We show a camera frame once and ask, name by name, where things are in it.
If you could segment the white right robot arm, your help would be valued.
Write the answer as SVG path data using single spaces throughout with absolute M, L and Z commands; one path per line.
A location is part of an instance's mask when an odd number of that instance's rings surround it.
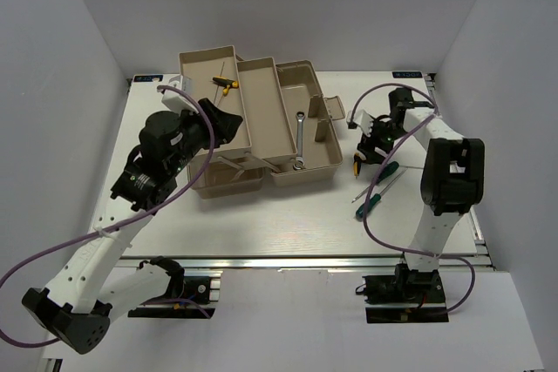
M 387 87 L 393 89 L 388 94 L 387 115 L 372 117 L 359 108 L 366 96 Z M 373 239 L 403 255 L 409 270 L 395 277 L 393 288 L 400 299 L 414 301 L 425 291 L 425 280 L 418 272 L 429 274 L 439 268 L 455 225 L 483 197 L 484 142 L 454 131 L 431 95 L 393 82 L 363 93 L 347 117 L 347 126 L 362 131 L 358 151 L 378 164 L 379 171 L 407 139 L 416 139 L 426 151 L 419 188 L 424 206 L 411 244 L 403 248 Z

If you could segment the silver ratchet wrench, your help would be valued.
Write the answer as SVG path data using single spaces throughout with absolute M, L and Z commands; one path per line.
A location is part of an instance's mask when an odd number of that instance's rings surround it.
M 303 159 L 303 123 L 305 120 L 305 114 L 302 111 L 296 113 L 296 158 L 293 168 L 295 171 L 299 171 L 305 168 Z

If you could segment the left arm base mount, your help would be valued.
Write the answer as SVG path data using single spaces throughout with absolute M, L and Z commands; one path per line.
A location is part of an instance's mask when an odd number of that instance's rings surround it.
M 161 296 L 128 312 L 128 318 L 209 320 L 220 296 L 221 274 L 186 271 L 180 294 Z

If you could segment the beige plastic toolbox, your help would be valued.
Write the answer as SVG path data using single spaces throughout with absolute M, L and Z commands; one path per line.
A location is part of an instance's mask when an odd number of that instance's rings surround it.
M 212 162 L 193 189 L 205 199 L 257 191 L 266 176 L 276 186 L 295 186 L 331 179 L 343 162 L 335 130 L 345 117 L 339 97 L 326 97 L 309 60 L 277 63 L 272 57 L 240 58 L 233 46 L 182 52 L 180 81 L 195 99 L 212 103 L 222 74 L 240 88 L 215 105 L 240 115 L 243 122 L 229 145 L 214 152 Z M 305 114 L 303 159 L 295 171 L 296 113 Z

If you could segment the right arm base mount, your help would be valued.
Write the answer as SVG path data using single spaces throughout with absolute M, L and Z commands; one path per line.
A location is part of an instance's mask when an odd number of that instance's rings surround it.
M 369 324 L 419 324 L 449 321 L 439 272 L 411 270 L 405 263 L 393 274 L 367 275 L 355 294 L 364 297 Z

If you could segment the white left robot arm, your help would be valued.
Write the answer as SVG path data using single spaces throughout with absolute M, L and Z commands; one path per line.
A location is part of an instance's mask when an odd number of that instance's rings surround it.
M 184 293 L 183 267 L 163 256 L 141 263 L 122 281 L 105 281 L 156 207 L 175 192 L 186 165 L 200 150 L 231 142 L 243 122 L 207 98 L 198 106 L 199 112 L 159 111 L 147 118 L 139 144 L 111 188 L 95 239 L 79 247 L 44 288 L 31 288 L 22 299 L 41 326 L 81 355 L 138 305 L 153 299 L 176 301 Z

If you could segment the long yellow black T-handle key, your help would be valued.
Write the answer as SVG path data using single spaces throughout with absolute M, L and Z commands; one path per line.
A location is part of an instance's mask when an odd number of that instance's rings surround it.
M 225 78 L 222 76 L 222 74 L 212 77 L 212 82 L 216 85 L 216 92 L 213 100 L 214 105 L 219 105 L 221 101 L 230 93 L 231 90 L 240 88 L 240 82 L 238 80 Z M 221 96 L 220 98 L 217 98 L 217 93 L 219 90 L 221 90 Z

